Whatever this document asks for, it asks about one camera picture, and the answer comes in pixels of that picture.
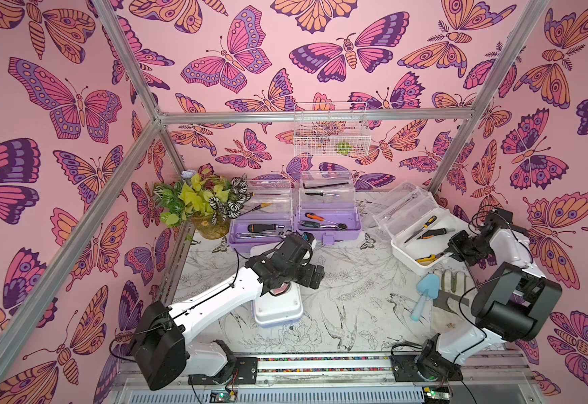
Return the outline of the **blue white toolbox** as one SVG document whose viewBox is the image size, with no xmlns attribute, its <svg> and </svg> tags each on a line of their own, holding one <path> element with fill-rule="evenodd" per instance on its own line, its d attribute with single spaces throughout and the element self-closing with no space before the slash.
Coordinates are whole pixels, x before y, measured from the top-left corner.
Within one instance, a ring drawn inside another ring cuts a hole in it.
<svg viewBox="0 0 588 404">
<path fill-rule="evenodd" d="M 299 284 L 289 283 L 280 288 L 280 294 L 259 297 L 252 302 L 252 313 L 262 328 L 298 322 L 304 313 Z"/>
</svg>

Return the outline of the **white clear-lid toolbox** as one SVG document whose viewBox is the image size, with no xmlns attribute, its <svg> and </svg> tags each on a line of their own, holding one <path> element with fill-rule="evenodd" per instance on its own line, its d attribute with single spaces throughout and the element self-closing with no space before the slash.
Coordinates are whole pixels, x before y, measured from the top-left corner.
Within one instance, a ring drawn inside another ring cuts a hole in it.
<svg viewBox="0 0 588 404">
<path fill-rule="evenodd" d="M 391 219 L 383 219 L 392 207 L 414 192 L 418 194 L 414 200 L 396 212 Z M 428 266 L 418 264 L 415 262 L 416 259 L 443 252 L 451 237 L 460 231 L 468 230 L 467 218 L 462 219 L 455 215 L 453 210 L 447 210 L 438 205 L 432 193 L 409 182 L 404 182 L 387 193 L 375 197 L 366 206 L 365 213 L 364 230 L 371 233 L 373 237 L 389 243 L 393 257 L 420 277 L 434 271 L 439 265 L 447 263 L 450 256 L 445 256 Z M 423 232 L 437 228 L 451 228 L 455 232 L 426 240 L 417 240 L 415 237 L 405 243 L 411 233 L 421 227 L 432 215 L 437 216 L 437 221 Z"/>
</svg>

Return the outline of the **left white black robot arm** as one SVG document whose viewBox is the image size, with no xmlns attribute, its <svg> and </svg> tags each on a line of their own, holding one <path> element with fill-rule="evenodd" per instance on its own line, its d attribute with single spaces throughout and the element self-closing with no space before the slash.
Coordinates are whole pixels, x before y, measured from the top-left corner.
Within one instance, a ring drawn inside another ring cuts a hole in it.
<svg viewBox="0 0 588 404">
<path fill-rule="evenodd" d="M 310 232 L 293 232 L 261 254 L 237 261 L 233 276 L 185 301 L 157 301 L 142 314 L 129 354 L 151 391 L 178 377 L 204 376 L 223 384 L 236 373 L 238 358 L 222 340 L 199 335 L 238 307 L 251 304 L 261 327 L 295 323 L 304 309 L 300 289 L 319 289 L 325 270 L 313 264 L 317 241 Z"/>
</svg>

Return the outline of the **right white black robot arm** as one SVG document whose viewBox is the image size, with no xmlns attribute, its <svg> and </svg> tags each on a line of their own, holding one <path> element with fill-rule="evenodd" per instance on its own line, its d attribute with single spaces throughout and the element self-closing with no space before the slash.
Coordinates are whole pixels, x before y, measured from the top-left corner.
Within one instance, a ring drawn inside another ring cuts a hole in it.
<svg viewBox="0 0 588 404">
<path fill-rule="evenodd" d="M 427 340 L 416 357 L 420 377 L 427 381 L 455 380 L 465 361 L 499 343 L 529 341 L 543 328 L 563 290 L 543 274 L 528 247 L 526 229 L 513 223 L 511 212 L 494 209 L 478 233 L 451 237 L 445 254 L 467 265 L 494 257 L 498 268 L 472 287 L 476 296 L 470 316 L 448 333 Z"/>
</svg>

